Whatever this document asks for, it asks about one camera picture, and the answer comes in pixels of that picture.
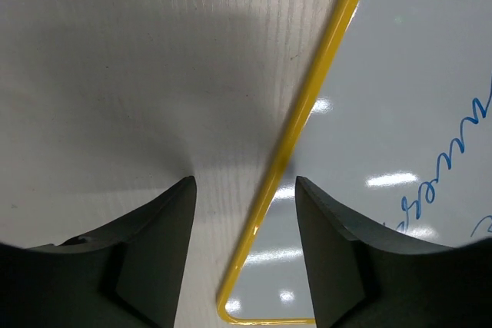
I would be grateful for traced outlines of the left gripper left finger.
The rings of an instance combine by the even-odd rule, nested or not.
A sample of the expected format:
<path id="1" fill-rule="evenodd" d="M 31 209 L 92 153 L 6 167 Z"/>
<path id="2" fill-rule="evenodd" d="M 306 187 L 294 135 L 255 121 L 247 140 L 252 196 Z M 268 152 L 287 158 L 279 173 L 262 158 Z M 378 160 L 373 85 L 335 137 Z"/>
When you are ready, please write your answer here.
<path id="1" fill-rule="evenodd" d="M 184 177 L 60 245 L 1 246 L 3 327 L 172 327 L 197 185 Z"/>

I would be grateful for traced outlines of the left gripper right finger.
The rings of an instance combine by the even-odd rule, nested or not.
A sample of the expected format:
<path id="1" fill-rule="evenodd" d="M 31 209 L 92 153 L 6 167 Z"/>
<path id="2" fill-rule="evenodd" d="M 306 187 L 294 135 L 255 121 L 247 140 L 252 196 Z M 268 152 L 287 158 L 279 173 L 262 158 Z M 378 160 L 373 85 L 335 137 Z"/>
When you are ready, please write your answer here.
<path id="1" fill-rule="evenodd" d="M 489 327 L 491 241 L 445 247 L 343 205 L 306 177 L 295 204 L 319 327 Z"/>

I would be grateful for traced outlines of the yellow framed whiteboard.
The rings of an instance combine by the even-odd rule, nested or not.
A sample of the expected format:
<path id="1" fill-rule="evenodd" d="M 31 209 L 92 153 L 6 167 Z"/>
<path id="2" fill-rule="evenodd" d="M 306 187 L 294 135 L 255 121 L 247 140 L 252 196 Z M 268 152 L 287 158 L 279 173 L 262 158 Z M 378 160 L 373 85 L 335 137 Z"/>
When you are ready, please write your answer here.
<path id="1" fill-rule="evenodd" d="M 491 241 L 491 0 L 337 0 L 218 294 L 223 321 L 317 326 L 298 177 L 419 240 Z"/>

